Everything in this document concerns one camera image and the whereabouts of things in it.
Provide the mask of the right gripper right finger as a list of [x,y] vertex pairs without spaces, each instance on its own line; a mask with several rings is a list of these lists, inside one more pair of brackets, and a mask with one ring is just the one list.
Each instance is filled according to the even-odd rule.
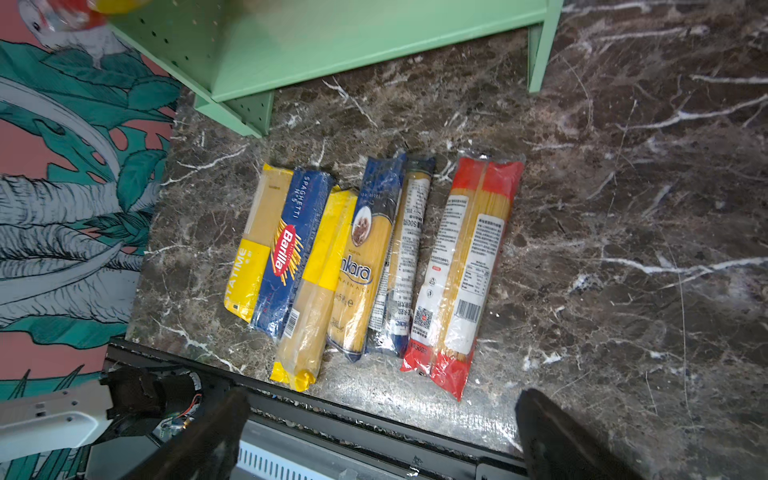
[[543,392],[522,391],[515,414],[531,479],[640,477]]

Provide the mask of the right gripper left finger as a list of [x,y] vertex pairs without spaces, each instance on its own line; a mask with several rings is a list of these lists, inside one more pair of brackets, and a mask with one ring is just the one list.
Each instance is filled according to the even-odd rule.
[[228,479],[251,415],[248,392],[234,388],[216,407],[194,421],[136,466],[126,479]]

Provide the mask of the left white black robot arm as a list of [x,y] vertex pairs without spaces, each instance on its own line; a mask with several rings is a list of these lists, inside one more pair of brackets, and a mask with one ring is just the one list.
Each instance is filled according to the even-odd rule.
[[145,436],[194,412],[203,399],[191,371],[124,367],[98,380],[1,404],[1,460]]

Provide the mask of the green two-tier shelf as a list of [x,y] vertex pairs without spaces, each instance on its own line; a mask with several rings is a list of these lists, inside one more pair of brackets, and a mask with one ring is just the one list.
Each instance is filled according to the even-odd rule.
[[194,92],[198,112],[264,137],[279,88],[519,28],[538,92],[561,11],[558,0],[152,1],[109,22]]

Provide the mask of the long yellow spaghetti bag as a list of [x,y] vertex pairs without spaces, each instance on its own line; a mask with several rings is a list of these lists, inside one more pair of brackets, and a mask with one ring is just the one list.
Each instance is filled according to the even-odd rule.
[[334,188],[280,339],[270,379],[296,392],[319,377],[339,269],[358,194]]

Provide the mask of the red spaghetti bag right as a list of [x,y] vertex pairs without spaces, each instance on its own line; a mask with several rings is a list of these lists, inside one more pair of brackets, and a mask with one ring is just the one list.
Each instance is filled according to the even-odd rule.
[[459,160],[420,287],[401,370],[461,400],[525,164]]

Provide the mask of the yellow Tatime spaghetti bag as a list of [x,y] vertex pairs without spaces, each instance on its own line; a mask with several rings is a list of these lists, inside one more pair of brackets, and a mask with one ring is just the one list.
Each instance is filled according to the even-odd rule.
[[224,307],[250,324],[293,171],[265,165],[226,284]]

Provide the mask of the blue clear spaghetti bag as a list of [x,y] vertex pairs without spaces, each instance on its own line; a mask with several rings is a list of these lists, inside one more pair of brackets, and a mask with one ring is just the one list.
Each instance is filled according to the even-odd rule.
[[366,351],[401,358],[410,338],[423,221],[436,160],[409,159],[397,219],[368,326]]

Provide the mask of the blue Barilla spaghetti box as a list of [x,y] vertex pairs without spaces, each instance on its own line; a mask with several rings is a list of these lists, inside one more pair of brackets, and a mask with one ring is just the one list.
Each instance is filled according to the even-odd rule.
[[280,340],[298,281],[308,262],[335,180],[322,170],[293,171],[287,196],[273,229],[270,252],[258,292],[252,325]]

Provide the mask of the blue Ankara spaghetti bag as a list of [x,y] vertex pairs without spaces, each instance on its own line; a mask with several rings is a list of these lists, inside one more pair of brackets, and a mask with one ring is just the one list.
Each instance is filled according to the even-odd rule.
[[406,155],[367,161],[349,222],[327,329],[329,345],[348,361],[363,356],[405,178]]

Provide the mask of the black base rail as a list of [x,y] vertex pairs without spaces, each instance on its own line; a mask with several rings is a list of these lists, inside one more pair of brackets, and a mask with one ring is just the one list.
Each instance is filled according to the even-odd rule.
[[314,471],[346,463],[364,478],[525,479],[524,462],[396,421],[296,393],[123,339],[110,342],[106,364],[152,371],[191,371],[213,409],[234,388],[248,392],[245,442]]

